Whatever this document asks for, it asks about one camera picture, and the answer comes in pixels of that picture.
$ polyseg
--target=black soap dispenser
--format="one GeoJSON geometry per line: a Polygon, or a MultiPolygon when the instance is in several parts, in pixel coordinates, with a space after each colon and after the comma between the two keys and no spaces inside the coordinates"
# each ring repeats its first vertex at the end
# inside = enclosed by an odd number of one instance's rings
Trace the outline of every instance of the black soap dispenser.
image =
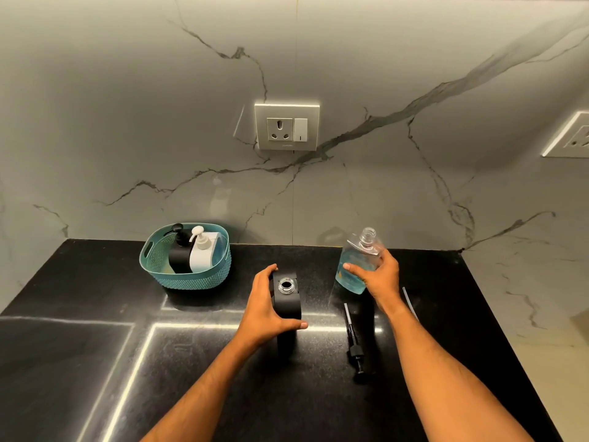
{"type": "Polygon", "coordinates": [[[190,269],[190,253],[194,246],[194,239],[191,242],[192,230],[184,229],[181,223],[174,223],[172,229],[165,235],[176,233],[170,252],[168,262],[174,273],[192,273],[190,269]]]}

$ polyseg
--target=white soap dispenser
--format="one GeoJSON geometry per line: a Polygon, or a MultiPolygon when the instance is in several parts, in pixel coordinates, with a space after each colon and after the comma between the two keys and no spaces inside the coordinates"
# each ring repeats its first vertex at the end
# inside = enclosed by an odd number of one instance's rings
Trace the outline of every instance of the white soap dispenser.
{"type": "Polygon", "coordinates": [[[190,270],[200,273],[213,266],[213,253],[217,244],[218,233],[205,233],[202,226],[192,228],[190,242],[194,246],[190,252],[190,270]]]}

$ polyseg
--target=forearm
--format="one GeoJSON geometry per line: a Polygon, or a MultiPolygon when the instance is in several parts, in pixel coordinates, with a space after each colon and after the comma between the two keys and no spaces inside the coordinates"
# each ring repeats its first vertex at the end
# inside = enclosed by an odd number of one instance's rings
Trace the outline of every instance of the forearm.
{"type": "Polygon", "coordinates": [[[430,442],[532,440],[489,389],[431,337],[401,299],[385,312],[430,442]]]}
{"type": "Polygon", "coordinates": [[[209,441],[217,426],[229,386],[255,348],[232,339],[198,381],[143,438],[143,442],[209,441]]]}

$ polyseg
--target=electrical outlet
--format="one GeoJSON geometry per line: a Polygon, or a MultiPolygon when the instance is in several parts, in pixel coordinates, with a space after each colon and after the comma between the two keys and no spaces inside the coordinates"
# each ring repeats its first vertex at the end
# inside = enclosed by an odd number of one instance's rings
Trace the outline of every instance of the electrical outlet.
{"type": "Polygon", "coordinates": [[[260,150],[314,151],[319,136],[319,105],[256,103],[260,150]]]}
{"type": "Polygon", "coordinates": [[[589,111],[578,111],[542,152],[543,157],[589,158],[589,111]]]}
{"type": "Polygon", "coordinates": [[[292,118],[266,118],[268,122],[268,141],[292,141],[292,118]]]}

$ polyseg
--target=marble wall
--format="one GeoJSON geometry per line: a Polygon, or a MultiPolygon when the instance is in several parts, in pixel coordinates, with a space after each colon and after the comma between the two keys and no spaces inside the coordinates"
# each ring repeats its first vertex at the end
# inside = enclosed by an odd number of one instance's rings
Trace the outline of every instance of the marble wall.
{"type": "Polygon", "coordinates": [[[184,220],[338,245],[371,225],[465,248],[514,348],[589,366],[589,161],[539,156],[589,108],[588,1],[0,7],[0,309],[67,237],[184,220]],[[318,151],[260,152],[256,101],[320,103],[318,151]]]}

